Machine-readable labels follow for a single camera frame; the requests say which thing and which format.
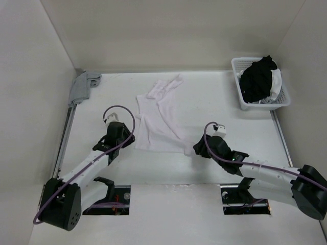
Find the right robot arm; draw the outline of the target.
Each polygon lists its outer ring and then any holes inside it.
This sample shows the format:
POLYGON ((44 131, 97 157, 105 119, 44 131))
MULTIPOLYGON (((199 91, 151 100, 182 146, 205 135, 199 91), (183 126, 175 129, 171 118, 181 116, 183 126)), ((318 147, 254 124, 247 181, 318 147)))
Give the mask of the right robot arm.
POLYGON ((196 155, 213 159, 227 173, 242 177, 238 198, 249 203, 270 199, 298 208, 306 216, 322 221, 326 216, 326 179, 310 165, 278 168, 246 163, 247 153, 233 151, 220 136, 204 135, 193 146, 196 155))

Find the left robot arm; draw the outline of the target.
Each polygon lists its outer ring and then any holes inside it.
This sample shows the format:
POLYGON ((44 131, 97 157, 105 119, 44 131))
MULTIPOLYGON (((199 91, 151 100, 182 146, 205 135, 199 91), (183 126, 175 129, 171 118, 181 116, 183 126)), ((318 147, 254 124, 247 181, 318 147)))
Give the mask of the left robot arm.
POLYGON ((123 122, 112 121, 106 135, 92 148, 87 158, 63 177, 49 179, 44 187, 40 209, 33 223, 46 223, 71 231, 82 213, 94 203, 110 203, 114 199, 112 180, 99 177, 135 137, 123 122))

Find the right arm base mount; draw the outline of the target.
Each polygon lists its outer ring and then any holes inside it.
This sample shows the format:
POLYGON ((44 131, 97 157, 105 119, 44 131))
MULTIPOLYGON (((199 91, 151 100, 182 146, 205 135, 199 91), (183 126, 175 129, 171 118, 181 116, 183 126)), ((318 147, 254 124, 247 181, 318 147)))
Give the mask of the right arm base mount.
POLYGON ((242 193, 237 185, 220 186, 224 215, 270 215, 267 199, 255 199, 242 193))

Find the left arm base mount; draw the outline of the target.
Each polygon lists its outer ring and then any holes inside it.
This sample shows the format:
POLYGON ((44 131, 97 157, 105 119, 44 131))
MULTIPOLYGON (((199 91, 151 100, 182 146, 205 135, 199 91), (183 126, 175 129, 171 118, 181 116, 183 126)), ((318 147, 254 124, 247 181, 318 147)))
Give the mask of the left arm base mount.
POLYGON ((129 215, 131 186, 115 186, 112 194, 93 202, 83 215, 129 215))

